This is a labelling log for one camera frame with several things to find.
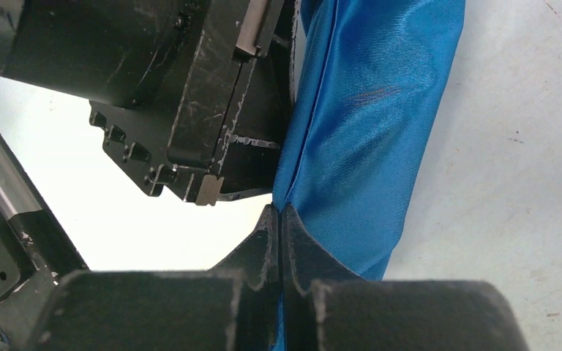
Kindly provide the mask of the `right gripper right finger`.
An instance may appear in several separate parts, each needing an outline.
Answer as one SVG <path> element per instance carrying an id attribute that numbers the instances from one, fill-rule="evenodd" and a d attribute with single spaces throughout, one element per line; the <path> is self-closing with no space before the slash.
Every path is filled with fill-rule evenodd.
<path id="1" fill-rule="evenodd" d="M 280 216 L 287 350 L 526 350 L 504 296 L 483 281 L 368 281 L 326 251 L 296 209 Z"/>

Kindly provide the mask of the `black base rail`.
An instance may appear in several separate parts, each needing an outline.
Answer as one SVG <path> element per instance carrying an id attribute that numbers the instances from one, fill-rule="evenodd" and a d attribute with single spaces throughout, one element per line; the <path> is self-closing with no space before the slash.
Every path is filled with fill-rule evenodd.
<path id="1" fill-rule="evenodd" d="M 86 267 L 0 134 L 0 350 L 22 350 L 61 278 Z"/>

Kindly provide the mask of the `blue cloth napkin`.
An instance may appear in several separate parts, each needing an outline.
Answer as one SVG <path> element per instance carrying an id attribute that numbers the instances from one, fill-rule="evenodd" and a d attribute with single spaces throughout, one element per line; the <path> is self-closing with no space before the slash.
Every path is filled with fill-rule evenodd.
<path id="1" fill-rule="evenodd" d="M 303 1 L 306 48 L 272 190 L 361 277 L 383 278 L 449 78 L 464 1 Z"/>

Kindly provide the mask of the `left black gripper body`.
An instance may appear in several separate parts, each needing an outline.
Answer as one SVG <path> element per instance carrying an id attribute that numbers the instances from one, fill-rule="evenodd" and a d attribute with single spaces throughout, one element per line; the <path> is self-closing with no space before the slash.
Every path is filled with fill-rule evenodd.
<path id="1" fill-rule="evenodd" d="M 292 115 L 297 1 L 0 1 L 0 78 L 87 99 L 148 196 L 268 194 Z"/>

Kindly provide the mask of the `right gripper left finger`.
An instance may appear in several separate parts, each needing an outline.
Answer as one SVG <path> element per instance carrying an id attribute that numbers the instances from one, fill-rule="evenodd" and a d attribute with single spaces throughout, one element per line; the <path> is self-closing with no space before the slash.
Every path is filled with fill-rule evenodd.
<path id="1" fill-rule="evenodd" d="M 206 271 L 77 271 L 28 350 L 269 350 L 277 339 L 277 211 Z"/>

